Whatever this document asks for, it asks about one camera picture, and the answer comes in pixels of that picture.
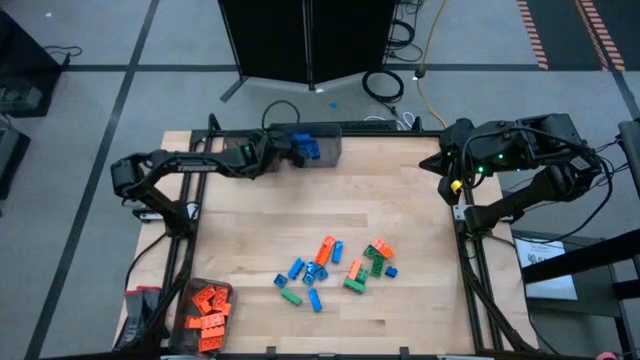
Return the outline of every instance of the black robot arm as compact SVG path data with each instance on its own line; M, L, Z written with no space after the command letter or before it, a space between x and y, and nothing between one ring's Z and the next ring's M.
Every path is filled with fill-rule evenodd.
M516 121L492 121L474 127L459 119L440 137L441 151L420 167L442 175L438 192L449 205L458 204L462 189L472 189L475 177L496 172L546 168L531 184L488 206L464 211L471 234L489 231L503 217L522 214L541 201L573 201L584 195L601 174L601 160L586 146L567 114Z

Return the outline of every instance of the lego block pile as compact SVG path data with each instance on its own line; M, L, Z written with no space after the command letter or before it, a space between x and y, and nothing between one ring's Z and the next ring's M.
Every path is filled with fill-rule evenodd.
M201 353L218 350L224 343L226 320L231 313L231 304L227 302L229 290L207 285L192 298L202 316L187 316L184 327L201 330L198 341Z
M336 241L333 236L327 235L320 246L320 251L318 251L315 261L309 261L305 266L304 260L302 258L298 258L287 275L290 279L295 280L304 268L306 271L302 277L302 282L309 286L313 286L316 279L322 281L329 277L329 274L325 269L325 265L327 264L329 257L331 257L331 261L334 264L338 264L340 262L343 246L344 244L342 241ZM366 248L364 255L373 260L371 270L365 269L362 266L362 259L356 258L351 263L347 277L344 280L344 286L346 288L360 294L365 291L365 283L367 282L369 275L375 277L381 276L384 262L385 260L391 259L394 255L394 250L386 242L378 239ZM387 267L387 270L385 271L385 275L392 278L395 278L397 274L398 270L392 266ZM289 300L296 306L302 304L302 299L293 291L286 288L287 281L288 279L284 275L278 274L273 283L282 289L282 297ZM322 304L320 303L318 291L313 287L309 289L309 301L311 302L315 312L322 311Z

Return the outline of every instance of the power cord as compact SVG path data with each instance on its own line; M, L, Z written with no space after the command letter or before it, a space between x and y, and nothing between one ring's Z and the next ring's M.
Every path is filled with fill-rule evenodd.
M431 104L427 100L427 97L423 93L424 89L423 89L422 79L425 78L426 76L426 71L424 67L427 61L427 54L429 53L429 47L431 46L431 38L435 31L436 24L440 19L440 15L442 14L442 10L444 10L445 5L447 4L447 1L448 0L442 0L442 5L440 5L440 9L438 9L438 13L436 14L436 17L433 19L433 23L431 24L431 29L429 30L429 37L427 38L427 44L425 45L424 53L422 54L422 63L420 64L420 68L416 70L416 73L415 73L415 76L418 79L418 81L416 81L416 84L418 87L418 93L420 93L420 97L422 97L422 100L424 100L424 104L427 106L427 109L429 109L429 112L431 113L431 115L433 115L436 119L438 119L440 123L442 123L442 126L445 127L445 129L448 126L447 122L444 121L442 116L440 116L440 114L438 114L438 112L431 106Z
M291 102L287 101L287 100L277 100L277 101L274 101L271 104L269 104L269 106L267 106L267 108L264 109L264 112L262 113L262 121L261 121L262 130L267 131L267 128L264 126L264 121L267 118L267 114L269 113L269 110L271 110L272 107L274 107L274 106L276 106L278 104L287 104L287 105L289 105L296 112L296 123L297 124L300 123L300 111L298 110L298 108L295 105L293 105Z

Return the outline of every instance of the wooden tabletop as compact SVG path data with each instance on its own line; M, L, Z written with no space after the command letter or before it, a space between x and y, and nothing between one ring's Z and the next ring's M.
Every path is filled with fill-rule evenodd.
M162 148L186 151L189 138L190 132L167 132ZM216 140L214 151L220 148ZM283 164L255 181L206 175L192 277L229 282L238 295L224 352L263 353L276 346L278 353L397 354L408 346L411 354L473 354L451 210L437 193L439 176L418 168L438 150L434 138L350 137L343 138L336 168ZM157 187L177 199L181 180L169 175ZM500 196L497 177L474 193L477 204ZM163 232L162 222L143 225L137 253ZM303 299L299 307L280 296L273 279L286 275L297 257L314 258L327 234L342 240L344 250L340 264L327 264L329 278L314 284L323 306L314 313L300 278L287 283ZM503 224L494 234L511 239ZM377 238L395 249L387 263L398 268L397 278L370 277L362 295L344 288L354 258L371 266L362 253ZM168 248L165 240L141 258L129 288L162 284ZM484 248L496 304L537 346L513 248L491 239ZM479 300L478 309L490 348ZM123 308L120 324L125 317Z

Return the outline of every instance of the green lego brick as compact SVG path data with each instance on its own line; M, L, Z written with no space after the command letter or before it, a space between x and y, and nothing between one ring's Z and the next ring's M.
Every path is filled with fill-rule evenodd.
M344 279L344 286L360 294L364 292L364 285L349 278Z
M382 268L384 267L384 256L376 255L373 258L373 266L371 267L371 276L380 277L382 275Z
M361 266L360 270L358 270L358 275L356 275L356 281L364 285L364 283L367 282L368 278L369 278L369 270Z
M282 289L281 294L285 299L291 301L296 306L302 304L302 299L287 288Z
M364 256L368 257L369 259L373 259L376 257L376 255L381 255L378 250L376 250L376 248L373 247L373 245L369 245L367 246L367 248L364 251Z

